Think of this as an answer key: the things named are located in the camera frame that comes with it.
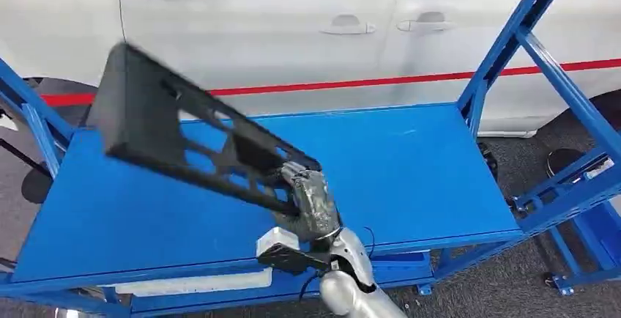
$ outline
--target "car door handle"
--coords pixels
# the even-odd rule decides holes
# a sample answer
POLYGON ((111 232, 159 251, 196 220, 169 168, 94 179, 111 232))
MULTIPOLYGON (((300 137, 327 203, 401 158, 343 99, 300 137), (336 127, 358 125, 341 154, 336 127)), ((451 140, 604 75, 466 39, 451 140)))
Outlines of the car door handle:
POLYGON ((343 14, 332 19, 324 34, 372 34, 376 30, 372 23, 363 23, 356 15, 343 14))
POLYGON ((401 31, 427 31, 439 32, 450 28, 443 12, 421 12, 415 20, 404 20, 397 24, 401 31))
POLYGON ((438 23, 421 23, 416 20, 404 20, 397 24, 397 29, 406 32, 414 32, 417 30, 440 32, 448 30, 449 28, 450 23, 447 21, 442 21, 438 23))

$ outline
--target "blue cart frame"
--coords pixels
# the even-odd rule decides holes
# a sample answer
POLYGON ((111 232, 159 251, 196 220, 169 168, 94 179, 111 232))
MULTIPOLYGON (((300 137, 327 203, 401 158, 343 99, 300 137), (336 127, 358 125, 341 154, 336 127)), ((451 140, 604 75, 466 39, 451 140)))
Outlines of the blue cart frame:
MULTIPOLYGON (((408 245, 409 247, 394 244, 379 246, 376 249, 378 256, 373 257, 373 262, 376 274, 384 275, 383 286, 418 285, 421 294, 429 294, 432 283, 476 265, 537 234, 550 229, 554 231, 557 224, 597 207, 621 191, 621 136, 614 131, 588 98, 580 92, 532 33, 535 24, 552 1, 521 0, 463 94, 455 103, 451 104, 456 105, 461 113, 465 122, 464 126, 469 131, 472 144, 475 145, 486 93, 521 46, 533 58, 535 64, 550 80, 578 119, 595 137, 599 147, 551 179, 518 197, 516 199, 518 206, 525 207, 531 204, 534 207, 531 207, 529 212, 521 214, 521 218, 516 220, 517 228, 514 230, 487 237, 480 235, 479 237, 470 236, 457 240, 427 240, 416 245, 408 245), (591 180, 585 179, 576 183, 568 182, 568 180, 574 180, 576 175, 584 173, 587 167, 595 161, 604 157, 611 158, 616 164, 591 180), (452 258, 451 248, 463 245, 476 246, 465 254, 452 258), (426 248, 442 249, 439 264, 433 272, 431 271, 428 252, 412 255, 416 250, 426 248)), ((80 130, 69 125, 52 108, 47 106, 36 92, 30 89, 1 59, 0 96, 13 111, 21 114, 29 123, 50 173, 56 177, 59 170, 63 168, 59 148, 69 149, 70 142, 80 130)), ((243 264, 252 267, 251 262, 244 262, 243 264)), ((136 300, 130 305, 121 304, 114 288, 110 287, 104 286, 102 288, 102 297, 82 295, 74 290, 74 288, 88 285, 212 275, 223 271, 227 271, 224 265, 188 265, 174 268, 145 269, 129 273, 101 273, 88 277, 70 276, 43 281, 16 281, 15 273, 1 272, 0 296, 73 308, 85 312, 107 314, 113 317, 142 317, 294 298, 294 295, 259 297, 259 292, 257 292, 254 297, 250 296, 238 301, 220 300, 217 303, 211 302, 210 304, 187 301, 185 306, 179 303, 178 306, 170 306, 169 308, 163 306, 154 308, 157 306, 154 301, 139 303, 136 300)), ((557 278, 557 284, 559 287, 567 288, 574 284, 583 284, 619 274, 618 268, 610 268, 603 272, 574 279, 557 278)))

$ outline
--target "car door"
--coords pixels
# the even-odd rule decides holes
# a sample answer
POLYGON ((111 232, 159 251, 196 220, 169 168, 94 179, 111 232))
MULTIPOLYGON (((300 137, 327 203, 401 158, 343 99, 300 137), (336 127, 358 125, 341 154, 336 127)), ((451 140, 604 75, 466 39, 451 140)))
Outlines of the car door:
MULTIPOLYGON (((386 100, 455 100, 519 1, 396 0, 382 70, 414 84, 392 87, 386 100)), ((618 65, 607 62, 621 57, 617 8, 615 0, 555 0, 534 30, 590 97, 621 88, 618 65)), ((519 49, 486 97, 481 133, 528 136, 567 108, 533 65, 519 49)))
POLYGON ((329 92, 282 92, 291 84, 378 75, 393 6, 394 0, 121 0, 128 42, 203 88, 219 89, 247 114, 340 108, 341 97, 329 92), (237 95, 248 92, 262 95, 237 95))

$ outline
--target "black cable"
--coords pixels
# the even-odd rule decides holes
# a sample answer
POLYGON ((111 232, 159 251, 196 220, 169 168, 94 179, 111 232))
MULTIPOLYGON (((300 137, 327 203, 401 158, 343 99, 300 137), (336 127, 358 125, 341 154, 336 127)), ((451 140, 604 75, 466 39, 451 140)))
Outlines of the black cable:
MULTIPOLYGON (((338 235, 343 231, 343 228, 341 227, 339 230, 337 230, 332 238, 332 242, 330 243, 330 247, 332 247, 332 245, 334 245, 334 242, 336 241, 336 238, 338 237, 338 235)), ((306 289, 308 288, 308 285, 311 284, 311 282, 313 282, 314 279, 316 278, 321 278, 324 275, 323 272, 317 270, 315 272, 315 274, 313 274, 310 278, 308 278, 306 280, 306 282, 302 285, 302 289, 300 290, 300 294, 297 296, 297 300, 301 301, 302 297, 304 297, 304 294, 306 293, 306 289)))
POLYGON ((302 285, 302 289, 300 290, 300 294, 297 296, 297 300, 298 302, 302 300, 302 297, 304 296, 304 294, 306 293, 306 288, 308 288, 308 285, 315 279, 315 278, 319 278, 319 276, 321 276, 321 274, 319 273, 319 271, 317 270, 315 272, 315 274, 313 274, 310 278, 308 278, 308 280, 306 280, 306 282, 304 283, 304 285, 302 285))
POLYGON ((15 267, 18 265, 18 263, 16 261, 12 261, 10 259, 0 257, 0 265, 4 265, 5 267, 9 269, 14 270, 15 267))
POLYGON ((46 168, 32 160, 29 156, 24 155, 19 149, 15 148, 12 144, 7 142, 3 138, 0 138, 0 147, 4 148, 15 157, 21 159, 24 163, 28 164, 33 169, 36 169, 39 173, 45 175, 46 177, 49 177, 50 179, 52 178, 50 172, 46 168))
POLYGON ((373 251, 375 251, 375 234, 373 233, 373 230, 371 230, 371 228, 369 228, 368 226, 365 226, 365 229, 367 229, 371 233, 371 241, 373 241, 373 243, 371 244, 371 252, 369 253, 369 259, 371 259, 371 257, 373 256, 373 251))

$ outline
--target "white car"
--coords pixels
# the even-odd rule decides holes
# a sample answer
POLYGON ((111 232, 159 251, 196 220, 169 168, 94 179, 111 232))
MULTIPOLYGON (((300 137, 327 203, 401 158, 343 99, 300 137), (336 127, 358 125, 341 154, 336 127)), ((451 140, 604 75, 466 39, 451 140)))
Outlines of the white car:
MULTIPOLYGON (((24 78, 97 86, 128 41, 250 115, 433 103, 457 98, 517 2, 0 0, 0 58, 24 78)), ((620 9, 555 0, 535 28, 589 97, 621 89, 620 9)), ((531 136, 566 108, 520 50, 481 133, 531 136)))

